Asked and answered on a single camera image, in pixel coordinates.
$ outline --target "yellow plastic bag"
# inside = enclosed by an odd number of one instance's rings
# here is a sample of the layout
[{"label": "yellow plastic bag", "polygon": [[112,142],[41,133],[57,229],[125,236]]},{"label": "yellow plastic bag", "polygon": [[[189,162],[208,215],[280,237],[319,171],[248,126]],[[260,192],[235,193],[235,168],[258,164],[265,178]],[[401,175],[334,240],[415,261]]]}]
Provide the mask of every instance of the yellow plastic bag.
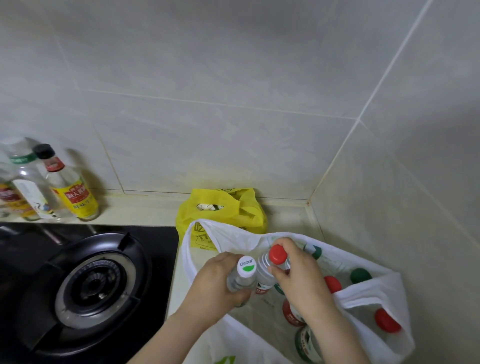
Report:
[{"label": "yellow plastic bag", "polygon": [[[175,219],[180,243],[190,223],[198,218],[223,222],[254,234],[267,232],[267,216],[257,202],[253,188],[193,189],[189,199],[180,205]],[[216,250],[199,223],[196,223],[192,230],[190,246]]]}]

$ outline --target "hand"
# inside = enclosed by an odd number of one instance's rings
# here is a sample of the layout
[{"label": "hand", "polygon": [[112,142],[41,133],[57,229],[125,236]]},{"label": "hand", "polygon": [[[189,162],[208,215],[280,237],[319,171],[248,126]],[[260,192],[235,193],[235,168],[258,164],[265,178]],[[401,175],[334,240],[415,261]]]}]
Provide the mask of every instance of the hand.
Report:
[{"label": "hand", "polygon": [[288,301],[307,323],[318,316],[319,310],[336,309],[332,294],[327,288],[315,259],[302,251],[290,238],[279,238],[274,245],[283,246],[290,257],[290,273],[276,266],[269,267],[285,293]]},{"label": "hand", "polygon": [[251,290],[230,292],[227,288],[227,276],[242,256],[223,252],[207,260],[198,271],[177,313],[189,316],[206,330],[234,306],[246,301]]}]

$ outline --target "red bottle cap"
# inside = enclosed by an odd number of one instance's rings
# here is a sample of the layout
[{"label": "red bottle cap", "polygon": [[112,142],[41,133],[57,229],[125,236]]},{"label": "red bottle cap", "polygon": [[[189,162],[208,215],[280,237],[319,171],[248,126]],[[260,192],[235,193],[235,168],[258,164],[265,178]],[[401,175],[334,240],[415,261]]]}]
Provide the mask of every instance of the red bottle cap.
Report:
[{"label": "red bottle cap", "polygon": [[390,334],[399,332],[402,329],[400,324],[396,322],[383,308],[379,308],[375,312],[375,322],[379,328]]},{"label": "red bottle cap", "polygon": [[335,277],[326,276],[324,279],[330,293],[335,293],[342,290],[342,285]]},{"label": "red bottle cap", "polygon": [[268,258],[270,261],[275,264],[283,264],[287,260],[288,254],[281,245],[274,245],[270,248],[270,251],[268,252]]}]

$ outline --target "black stove top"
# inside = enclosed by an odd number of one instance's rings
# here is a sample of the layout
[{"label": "black stove top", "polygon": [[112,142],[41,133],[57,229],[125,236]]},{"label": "black stove top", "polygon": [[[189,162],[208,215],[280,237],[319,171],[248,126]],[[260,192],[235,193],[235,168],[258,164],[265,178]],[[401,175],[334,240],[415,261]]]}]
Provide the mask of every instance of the black stove top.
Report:
[{"label": "black stove top", "polygon": [[162,326],[173,227],[0,224],[0,361],[126,363]]}]

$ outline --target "left hand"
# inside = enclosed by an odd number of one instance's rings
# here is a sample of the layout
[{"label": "left hand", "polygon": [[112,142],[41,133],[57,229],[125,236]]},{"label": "left hand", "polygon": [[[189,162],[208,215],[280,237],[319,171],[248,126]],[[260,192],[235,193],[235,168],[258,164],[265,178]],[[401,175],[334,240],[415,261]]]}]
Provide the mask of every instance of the left hand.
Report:
[{"label": "left hand", "polygon": [[234,306],[246,301],[251,290],[230,292],[227,288],[227,276],[242,256],[223,252],[207,260],[198,271],[177,313],[189,316],[206,330]]}]

